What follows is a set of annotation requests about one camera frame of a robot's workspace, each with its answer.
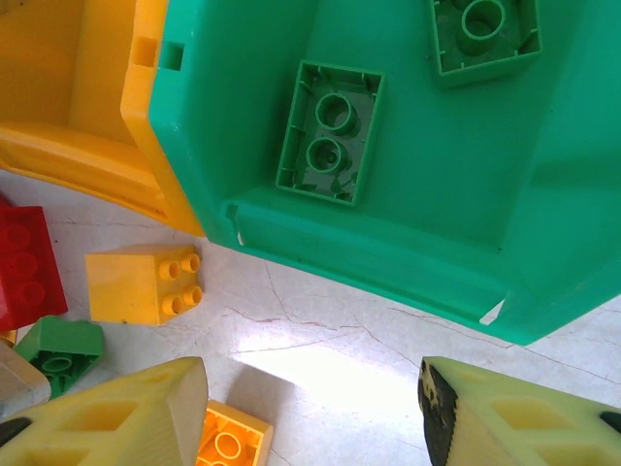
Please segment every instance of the green storage bin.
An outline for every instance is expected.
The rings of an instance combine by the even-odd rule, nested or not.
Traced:
[[[149,118],[211,241],[529,344],[621,291],[621,4],[442,90],[430,2],[171,0]],[[355,203],[276,186],[302,60],[385,78]]]

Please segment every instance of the marble floor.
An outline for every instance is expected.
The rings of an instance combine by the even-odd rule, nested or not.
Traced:
[[[17,205],[42,205],[71,319],[88,318],[83,257],[194,244],[205,296],[162,327],[104,324],[107,353],[77,389],[183,355],[213,399],[269,421],[270,466],[429,465],[416,381],[443,355],[621,406],[621,298],[520,348],[342,284],[210,244],[143,216],[0,172]]]

